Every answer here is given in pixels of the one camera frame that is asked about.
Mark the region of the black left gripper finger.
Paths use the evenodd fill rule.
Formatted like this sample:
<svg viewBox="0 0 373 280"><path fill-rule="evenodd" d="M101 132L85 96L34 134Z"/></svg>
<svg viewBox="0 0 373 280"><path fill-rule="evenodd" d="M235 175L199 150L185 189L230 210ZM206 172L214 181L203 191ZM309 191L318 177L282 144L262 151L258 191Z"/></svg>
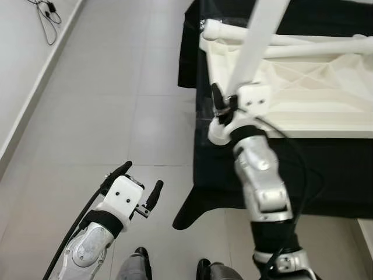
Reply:
<svg viewBox="0 0 373 280"><path fill-rule="evenodd" d="M145 208L147 212L152 212L152 210L154 210L154 208L156 207L160 199L160 194L163 189L163 186L164 182L162 180L156 181L156 184L154 185L151 194L149 195L145 203Z"/></svg>
<svg viewBox="0 0 373 280"><path fill-rule="evenodd" d="M115 168L114 171L106 175L104 179L104 190L111 189L115 179L119 178L119 176L125 175L132 165L132 161L125 161L123 165L120 165L119 167Z"/></svg>

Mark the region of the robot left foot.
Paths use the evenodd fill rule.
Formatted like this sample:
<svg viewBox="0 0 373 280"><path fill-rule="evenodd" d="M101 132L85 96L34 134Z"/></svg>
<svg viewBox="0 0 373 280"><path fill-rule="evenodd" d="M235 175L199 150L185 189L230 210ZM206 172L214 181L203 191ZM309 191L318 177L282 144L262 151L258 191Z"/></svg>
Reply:
<svg viewBox="0 0 373 280"><path fill-rule="evenodd" d="M138 247L120 266L115 280L153 280L149 253Z"/></svg>

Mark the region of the white plastic children table top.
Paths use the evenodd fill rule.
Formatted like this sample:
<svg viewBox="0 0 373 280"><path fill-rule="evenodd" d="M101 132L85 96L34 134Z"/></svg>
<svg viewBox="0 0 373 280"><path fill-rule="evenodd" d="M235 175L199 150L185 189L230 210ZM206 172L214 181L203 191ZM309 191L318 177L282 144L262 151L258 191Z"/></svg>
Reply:
<svg viewBox="0 0 373 280"><path fill-rule="evenodd" d="M371 37L291 36L321 43ZM207 56L209 85L222 93L239 57L242 41L200 38ZM253 83L271 88L265 130L279 128L293 138L371 139L373 137L373 53L263 58Z"/></svg>

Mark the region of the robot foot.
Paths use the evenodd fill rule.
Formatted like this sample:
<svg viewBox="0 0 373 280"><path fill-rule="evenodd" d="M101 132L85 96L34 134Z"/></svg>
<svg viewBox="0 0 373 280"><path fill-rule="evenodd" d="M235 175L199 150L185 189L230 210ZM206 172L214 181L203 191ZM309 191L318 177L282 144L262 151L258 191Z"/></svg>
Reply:
<svg viewBox="0 0 373 280"><path fill-rule="evenodd" d="M115 280L153 280L149 253L138 247L120 266Z"/></svg>
<svg viewBox="0 0 373 280"><path fill-rule="evenodd" d="M207 258L198 261L195 280L243 280L240 273L220 262L212 263Z"/></svg>

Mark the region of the black tablecloth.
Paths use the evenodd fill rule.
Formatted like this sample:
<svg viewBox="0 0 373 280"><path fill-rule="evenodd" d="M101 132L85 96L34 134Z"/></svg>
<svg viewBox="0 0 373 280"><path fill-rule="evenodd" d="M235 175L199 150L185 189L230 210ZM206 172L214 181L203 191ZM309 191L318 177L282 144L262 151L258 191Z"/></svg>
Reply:
<svg viewBox="0 0 373 280"><path fill-rule="evenodd" d="M197 96L209 96L207 59L198 48L200 23L224 19L245 25L255 0L187 0L178 63L177 85ZM373 34L373 5L350 0L291 0L278 33L351 37ZM232 147L215 146L207 128L196 127L192 187L173 219L174 229L192 226L213 209L243 209L241 184L234 173ZM303 213L372 219L372 139L298 139L310 170L308 187L314 198Z"/></svg>

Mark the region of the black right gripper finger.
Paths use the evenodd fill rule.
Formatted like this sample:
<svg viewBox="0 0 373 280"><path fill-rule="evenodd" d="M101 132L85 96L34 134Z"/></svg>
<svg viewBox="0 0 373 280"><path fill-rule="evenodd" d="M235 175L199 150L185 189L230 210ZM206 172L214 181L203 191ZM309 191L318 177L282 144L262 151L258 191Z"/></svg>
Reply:
<svg viewBox="0 0 373 280"><path fill-rule="evenodd" d="M222 111L227 108L226 100L222 96L222 90L218 83L211 83L210 92L213 100L214 114L222 114Z"/></svg>

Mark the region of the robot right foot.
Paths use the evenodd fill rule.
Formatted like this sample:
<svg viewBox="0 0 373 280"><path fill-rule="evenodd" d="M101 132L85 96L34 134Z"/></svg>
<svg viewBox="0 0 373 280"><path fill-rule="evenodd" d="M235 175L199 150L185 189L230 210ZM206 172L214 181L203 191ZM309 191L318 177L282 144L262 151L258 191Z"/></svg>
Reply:
<svg viewBox="0 0 373 280"><path fill-rule="evenodd" d="M207 258L198 261L195 280L243 280L240 273L220 262L212 263Z"/></svg>

